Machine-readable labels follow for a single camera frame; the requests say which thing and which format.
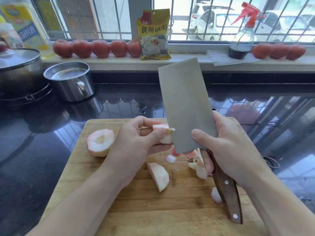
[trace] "food packet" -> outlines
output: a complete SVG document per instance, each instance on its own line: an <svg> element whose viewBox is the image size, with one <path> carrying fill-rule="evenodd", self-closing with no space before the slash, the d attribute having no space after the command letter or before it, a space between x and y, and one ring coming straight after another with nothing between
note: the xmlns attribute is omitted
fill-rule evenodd
<svg viewBox="0 0 315 236"><path fill-rule="evenodd" d="M141 59L171 59L168 51L169 9L143 10L137 26L141 41Z"/></svg>

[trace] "dark liquid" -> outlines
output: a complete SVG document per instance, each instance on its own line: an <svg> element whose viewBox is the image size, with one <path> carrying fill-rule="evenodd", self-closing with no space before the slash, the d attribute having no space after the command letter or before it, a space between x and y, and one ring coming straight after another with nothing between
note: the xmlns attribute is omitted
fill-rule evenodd
<svg viewBox="0 0 315 236"><path fill-rule="evenodd" d="M238 51L229 48L229 57L233 59L244 59L244 57L249 53L249 51Z"/></svg>

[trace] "mug handle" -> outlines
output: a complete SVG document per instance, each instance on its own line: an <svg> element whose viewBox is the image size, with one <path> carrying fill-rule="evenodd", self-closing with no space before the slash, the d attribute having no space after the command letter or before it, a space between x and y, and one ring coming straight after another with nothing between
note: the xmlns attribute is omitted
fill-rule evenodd
<svg viewBox="0 0 315 236"><path fill-rule="evenodd" d="M88 91L86 90L85 84L82 81L78 81L76 82L78 85L78 88L80 90L80 93L82 96L87 96L88 95Z"/></svg>

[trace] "cleaver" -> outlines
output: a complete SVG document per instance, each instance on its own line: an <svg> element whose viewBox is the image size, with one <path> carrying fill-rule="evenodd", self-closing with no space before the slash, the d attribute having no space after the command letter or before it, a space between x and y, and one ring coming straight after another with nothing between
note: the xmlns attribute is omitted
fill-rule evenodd
<svg viewBox="0 0 315 236"><path fill-rule="evenodd" d="M213 112L197 58L158 68L167 122L172 133L176 153L205 149L215 169L212 176L222 199L226 216L233 222L243 223L241 203L236 182L217 164L212 152L199 145L191 136L193 129L200 129L218 137Z"/></svg>

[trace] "window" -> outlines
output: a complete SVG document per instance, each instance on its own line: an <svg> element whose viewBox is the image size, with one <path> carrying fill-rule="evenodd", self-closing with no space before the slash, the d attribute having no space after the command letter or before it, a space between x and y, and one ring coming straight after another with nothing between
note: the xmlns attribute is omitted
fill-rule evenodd
<svg viewBox="0 0 315 236"><path fill-rule="evenodd" d="M143 9L169 8L171 13L169 43L207 44L210 35L201 21L213 27L219 41L223 29L241 30L248 18L232 23L242 11L242 2L248 2L262 11L263 18L255 25L257 41L284 41L314 44L315 0L32 0L35 10L52 40L125 39L137 36L136 19ZM205 14L211 10L209 20Z"/></svg>

